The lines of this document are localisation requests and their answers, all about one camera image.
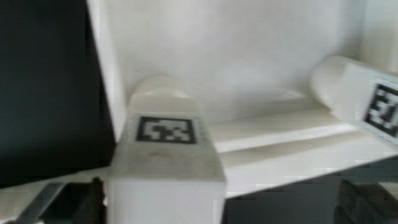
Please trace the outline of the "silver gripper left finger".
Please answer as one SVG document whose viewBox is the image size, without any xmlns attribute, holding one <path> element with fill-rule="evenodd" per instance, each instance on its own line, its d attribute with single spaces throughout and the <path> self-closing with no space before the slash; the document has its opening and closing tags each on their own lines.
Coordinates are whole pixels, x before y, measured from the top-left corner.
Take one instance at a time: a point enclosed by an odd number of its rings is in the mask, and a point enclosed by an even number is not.
<svg viewBox="0 0 398 224">
<path fill-rule="evenodd" d="M 20 213 L 14 224 L 107 224 L 103 181 L 52 182 Z"/>
</svg>

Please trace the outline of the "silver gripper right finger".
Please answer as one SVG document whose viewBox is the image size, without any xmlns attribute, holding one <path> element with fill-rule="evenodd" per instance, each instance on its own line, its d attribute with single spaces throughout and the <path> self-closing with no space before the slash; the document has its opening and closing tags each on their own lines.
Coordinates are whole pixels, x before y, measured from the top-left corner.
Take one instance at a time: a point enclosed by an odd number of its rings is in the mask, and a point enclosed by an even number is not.
<svg viewBox="0 0 398 224">
<path fill-rule="evenodd" d="M 398 224 L 398 182 L 341 181 L 334 224 Z"/>
</svg>

